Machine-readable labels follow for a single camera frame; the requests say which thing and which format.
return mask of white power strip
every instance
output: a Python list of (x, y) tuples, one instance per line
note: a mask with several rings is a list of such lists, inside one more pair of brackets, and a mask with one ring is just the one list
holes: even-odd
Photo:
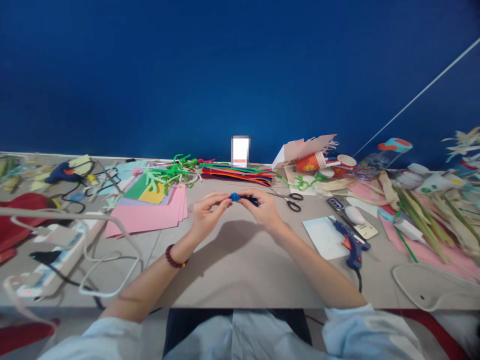
[[(85, 215), (103, 215), (103, 213), (86, 212)], [(70, 244), (68, 244), (71, 248), (63, 249), (60, 246), (56, 246), (53, 249), (53, 251), (61, 250), (61, 254), (51, 265), (65, 276), (68, 276), (75, 264), (82, 257), (84, 242), (86, 242), (86, 246), (88, 247), (105, 224), (105, 220), (86, 219), (84, 222), (87, 225), (87, 228), (85, 228), (85, 225), (81, 221), (75, 222), (73, 229), (77, 230), (78, 234)], [(33, 274), (41, 275), (40, 280), (33, 286), (20, 286), (16, 291), (16, 294), (19, 297), (36, 298), (51, 296), (57, 292), (60, 285), (64, 282), (52, 269), (43, 264), (40, 264)]]

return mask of black scissors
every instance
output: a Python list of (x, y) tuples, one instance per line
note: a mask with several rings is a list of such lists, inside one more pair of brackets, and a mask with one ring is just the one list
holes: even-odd
[(272, 195), (275, 195), (275, 196), (278, 196), (280, 198), (284, 198), (288, 207), (290, 208), (290, 210), (296, 212), (296, 213), (299, 213), (302, 211), (302, 208), (296, 204), (295, 202), (293, 201), (290, 201), (289, 199), (293, 199), (293, 200), (303, 200), (304, 197), (302, 195), (300, 195), (299, 193), (296, 193), (296, 192), (292, 192), (291, 194), (289, 195), (282, 195), (282, 194), (279, 194), (278, 192), (276, 192), (274, 189), (270, 189), (272, 190), (273, 192), (269, 192), (269, 194), (272, 194)]

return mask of red beaded bracelet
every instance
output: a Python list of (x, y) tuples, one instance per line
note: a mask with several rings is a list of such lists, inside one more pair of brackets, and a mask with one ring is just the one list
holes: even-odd
[(176, 262), (175, 260), (173, 260), (172, 257), (170, 256), (170, 250), (173, 247), (174, 247), (174, 244), (167, 247), (165, 251), (165, 257), (168, 260), (168, 263), (172, 265), (174, 268), (184, 268), (189, 263), (189, 260), (187, 259), (184, 263)]

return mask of gray table surface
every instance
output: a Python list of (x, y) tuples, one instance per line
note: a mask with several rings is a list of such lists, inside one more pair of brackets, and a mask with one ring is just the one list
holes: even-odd
[[(68, 158), (44, 157), (53, 164)], [(113, 163), (113, 159), (100, 159), (104, 166)], [(46, 196), (62, 194), (72, 189), (72, 183), (60, 183)], [(30, 185), (25, 183), (15, 194), (8, 195), (0, 191), (0, 201), (7, 201), (19, 194), (28, 192)], [(133, 235), (142, 250), (145, 266), (162, 256), (168, 245), (180, 239), (192, 225), (192, 205), (205, 194), (213, 191), (225, 193), (238, 192), (246, 187), (267, 190), (266, 187), (241, 181), (205, 179), (191, 189), (187, 189), (189, 217), (181, 221), (178, 227), (150, 231)], [(273, 187), (282, 194), (288, 194), (287, 185), (276, 179)], [(299, 204), (302, 211), (291, 211), (282, 198), (275, 197), (281, 218), (312, 248), (314, 245), (306, 232), (302, 221), (333, 215), (326, 199), (318, 196), (305, 196)], [(104, 204), (104, 196), (93, 203), (84, 200), (86, 211), (98, 211)], [(72, 204), (72, 211), (77, 205)], [(410, 264), (408, 255), (395, 250), (385, 235), (379, 219), (363, 212), (368, 221), (375, 226), (379, 234), (370, 240), (372, 248), (363, 253), (361, 269), (363, 295), (377, 309), (411, 309), (415, 305), (403, 294), (394, 282), (392, 269), (398, 265)], [(29, 238), (17, 247), (18, 255), (0, 265), (0, 280), (7, 276), (33, 271), (37, 263), (29, 259), (32, 251), (48, 251), (53, 246), (33, 243)], [(131, 246), (124, 239), (101, 239), (95, 246), (94, 256), (101, 256), (118, 250), (123, 255), (134, 255)], [(346, 265), (345, 258), (330, 262), (355, 285), (358, 284), (355, 273)], [(91, 275), (93, 284), (101, 291), (112, 291), (118, 287), (131, 266), (132, 260), (109, 261), (101, 264)], [(70, 274), (80, 281), (85, 271), (93, 264), (81, 259)], [(140, 267), (134, 272), (133, 279), (140, 273)], [(468, 292), (474, 295), (457, 294), (448, 296), (441, 303), (441, 309), (472, 310), (480, 309), (480, 289), (463, 281), (445, 277), (429, 269), (406, 268), (399, 278), (408, 292), (424, 306), (433, 305), (445, 292)], [(28, 306), (38, 307), (94, 307), (95, 302), (89, 296), (81, 295), (72, 285), (64, 284), (57, 294), (42, 301), (23, 300)], [(0, 288), (0, 307), (11, 306), (5, 291)], [(217, 228), (196, 249), (190, 257), (188, 266), (183, 268), (169, 285), (158, 301), (158, 306), (184, 308), (324, 308), (320, 296), (315, 292), (307, 278), (296, 267), (288, 254), (275, 244), (272, 237), (255, 223), (251, 214), (240, 204), (234, 203), (220, 219)]]

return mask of person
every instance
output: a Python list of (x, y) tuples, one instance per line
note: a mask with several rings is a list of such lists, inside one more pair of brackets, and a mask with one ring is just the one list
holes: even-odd
[[(238, 195), (257, 198), (258, 207), (245, 198), (238, 202), (288, 253), (327, 305), (322, 332), (327, 353), (312, 347), (303, 310), (171, 309), (164, 359), (423, 359), (407, 323), (374, 310), (345, 276), (282, 221), (271, 195), (254, 188)], [(177, 266), (188, 260), (230, 206), (230, 194), (220, 192), (196, 203), (192, 228), (170, 249), (170, 260), (165, 255), (156, 260), (83, 335), (62, 341), (40, 360), (139, 358), (142, 321), (182, 271)]]

